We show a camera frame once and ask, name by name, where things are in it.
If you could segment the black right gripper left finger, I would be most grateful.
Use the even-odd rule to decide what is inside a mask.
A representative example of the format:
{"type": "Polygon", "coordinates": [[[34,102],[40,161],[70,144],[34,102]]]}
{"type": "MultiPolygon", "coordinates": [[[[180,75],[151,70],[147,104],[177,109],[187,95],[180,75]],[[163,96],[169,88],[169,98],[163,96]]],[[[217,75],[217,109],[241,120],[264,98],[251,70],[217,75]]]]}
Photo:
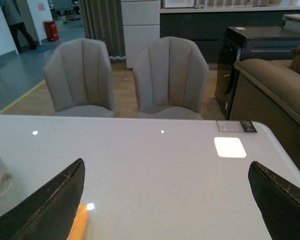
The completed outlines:
{"type": "Polygon", "coordinates": [[[0,240],[65,240],[85,182],[79,158],[0,217],[0,240]]]}

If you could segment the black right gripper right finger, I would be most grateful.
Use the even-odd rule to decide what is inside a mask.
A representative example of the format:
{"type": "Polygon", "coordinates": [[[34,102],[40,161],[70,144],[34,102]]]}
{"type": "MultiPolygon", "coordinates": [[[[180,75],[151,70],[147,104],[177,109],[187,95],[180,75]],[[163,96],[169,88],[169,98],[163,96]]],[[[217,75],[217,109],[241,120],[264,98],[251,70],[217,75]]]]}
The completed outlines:
{"type": "Polygon", "coordinates": [[[300,240],[300,188],[257,161],[248,180],[271,238],[300,240]]]}

